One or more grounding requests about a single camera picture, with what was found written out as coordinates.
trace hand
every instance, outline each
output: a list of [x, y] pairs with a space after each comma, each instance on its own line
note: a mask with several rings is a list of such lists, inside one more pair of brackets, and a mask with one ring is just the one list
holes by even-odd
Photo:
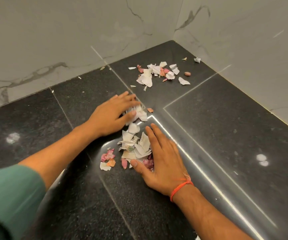
[[142, 175], [150, 188], [170, 196], [173, 190], [189, 176], [176, 144], [167, 139], [155, 124], [151, 124], [151, 127], [153, 130], [146, 126], [146, 132], [153, 151], [154, 172], [138, 160], [133, 159], [130, 164]]
[[110, 100], [99, 105], [85, 124], [90, 125], [96, 131], [97, 137], [119, 131], [136, 115], [136, 111], [131, 111], [119, 118], [125, 110], [140, 105], [140, 102], [136, 101], [135, 98], [136, 95], [128, 95], [128, 91], [119, 96], [113, 96]]

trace orange thread bracelet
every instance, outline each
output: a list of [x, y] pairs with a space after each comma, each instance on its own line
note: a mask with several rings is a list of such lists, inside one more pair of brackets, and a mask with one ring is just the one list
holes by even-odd
[[174, 196], [174, 194], [176, 194], [176, 193], [177, 193], [184, 185], [186, 185], [186, 184], [191, 184], [191, 185], [194, 186], [194, 184], [193, 184], [192, 181], [190, 181], [190, 180], [187, 180], [186, 182], [178, 185], [178, 186], [173, 190], [173, 192], [172, 192], [171, 195], [170, 195], [170, 201], [171, 201], [171, 202], [173, 202], [173, 196]]

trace fingernail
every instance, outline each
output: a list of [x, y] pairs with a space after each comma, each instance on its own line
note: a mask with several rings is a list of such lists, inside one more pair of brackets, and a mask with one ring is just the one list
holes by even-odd
[[130, 161], [130, 165], [132, 165], [132, 167], [136, 167], [137, 166], [137, 161], [136, 160], [131, 160]]

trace person's left hand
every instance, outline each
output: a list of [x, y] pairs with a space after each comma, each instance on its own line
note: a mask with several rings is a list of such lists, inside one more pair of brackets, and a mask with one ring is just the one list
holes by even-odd
[[128, 91], [119, 96], [113, 96], [110, 100], [99, 105], [85, 124], [92, 127], [98, 137], [119, 131], [136, 115], [136, 111], [131, 111], [119, 118], [125, 110], [140, 105], [140, 102], [136, 101], [135, 98], [136, 95], [128, 95]]

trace teal shirt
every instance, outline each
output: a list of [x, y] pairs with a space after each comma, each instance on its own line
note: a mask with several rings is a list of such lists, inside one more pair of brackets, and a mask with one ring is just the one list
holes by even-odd
[[21, 238], [45, 193], [43, 179], [29, 167], [0, 169], [0, 240]]

